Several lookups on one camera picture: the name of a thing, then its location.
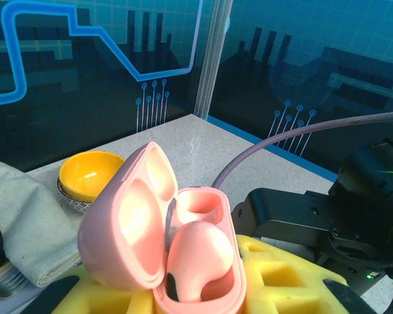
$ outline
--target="glass partition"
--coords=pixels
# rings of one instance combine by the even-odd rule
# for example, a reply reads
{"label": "glass partition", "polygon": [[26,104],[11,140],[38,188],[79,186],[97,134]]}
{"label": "glass partition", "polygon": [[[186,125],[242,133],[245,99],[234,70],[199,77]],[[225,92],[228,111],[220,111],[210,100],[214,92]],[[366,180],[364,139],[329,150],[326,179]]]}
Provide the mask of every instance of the glass partition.
{"label": "glass partition", "polygon": [[0,1],[0,160],[27,171],[193,113],[212,3]]}
{"label": "glass partition", "polygon": [[[234,0],[210,119],[264,139],[325,120],[393,111],[393,1]],[[332,172],[393,122],[276,144]]]}

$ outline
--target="yellow sponge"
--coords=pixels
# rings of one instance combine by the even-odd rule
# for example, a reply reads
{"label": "yellow sponge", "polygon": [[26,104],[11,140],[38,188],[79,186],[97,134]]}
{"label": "yellow sponge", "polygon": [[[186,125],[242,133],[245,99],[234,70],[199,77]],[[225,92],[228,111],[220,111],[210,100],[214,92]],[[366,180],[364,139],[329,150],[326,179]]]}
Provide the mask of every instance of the yellow sponge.
{"label": "yellow sponge", "polygon": [[[323,284],[339,275],[271,245],[237,236],[248,282],[243,314],[348,314]],[[153,291],[128,292],[102,286],[84,266],[64,275],[79,282],[53,314],[155,314]]]}
{"label": "yellow sponge", "polygon": [[238,235],[248,282],[245,313],[348,314],[323,283],[340,276],[291,253]]}

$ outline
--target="cloth towel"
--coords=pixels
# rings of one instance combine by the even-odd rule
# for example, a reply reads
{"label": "cloth towel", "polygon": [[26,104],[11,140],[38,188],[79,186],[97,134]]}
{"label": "cloth towel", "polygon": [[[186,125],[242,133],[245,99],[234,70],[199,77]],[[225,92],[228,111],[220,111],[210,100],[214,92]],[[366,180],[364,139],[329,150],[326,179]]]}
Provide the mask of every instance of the cloth towel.
{"label": "cloth towel", "polygon": [[79,261],[77,230],[43,184],[0,162],[0,230],[10,262],[44,287]]}

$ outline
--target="white countertop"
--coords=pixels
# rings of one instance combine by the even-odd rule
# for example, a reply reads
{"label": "white countertop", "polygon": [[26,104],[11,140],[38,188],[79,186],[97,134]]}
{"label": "white countertop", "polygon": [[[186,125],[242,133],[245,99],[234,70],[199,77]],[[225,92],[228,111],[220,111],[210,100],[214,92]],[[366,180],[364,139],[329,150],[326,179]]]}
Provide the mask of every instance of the white countertop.
{"label": "white countertop", "polygon": [[[114,152],[127,158],[137,148],[157,142],[166,153],[178,179],[179,188],[211,186],[218,173],[238,153],[252,144],[209,122],[189,115],[96,147],[95,150]],[[63,209],[78,226],[81,215],[69,207],[60,195],[56,180],[64,161],[30,171],[29,174],[49,187],[58,197]],[[332,182],[315,175],[266,150],[261,150],[240,164],[225,180],[221,190],[229,197],[231,209],[245,200],[250,191],[265,187],[304,194],[306,190],[327,193]],[[382,279],[363,298],[378,313],[389,305],[393,282]]]}

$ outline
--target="pink earbud case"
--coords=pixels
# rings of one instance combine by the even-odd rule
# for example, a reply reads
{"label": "pink earbud case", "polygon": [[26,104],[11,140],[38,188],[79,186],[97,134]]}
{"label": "pink earbud case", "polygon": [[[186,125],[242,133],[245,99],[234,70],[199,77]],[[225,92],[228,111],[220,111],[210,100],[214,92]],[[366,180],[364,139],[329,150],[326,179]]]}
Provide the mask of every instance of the pink earbud case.
{"label": "pink earbud case", "polygon": [[[206,284],[198,303],[173,301],[166,292],[165,224],[175,200],[170,239],[184,224],[203,220],[224,232],[234,252],[230,271]],[[246,276],[227,196],[208,187],[178,191],[172,166],[155,142],[135,151],[89,207],[78,244],[83,264],[100,283],[122,290],[153,289],[157,313],[242,311]],[[203,261],[206,256],[196,258]]]}

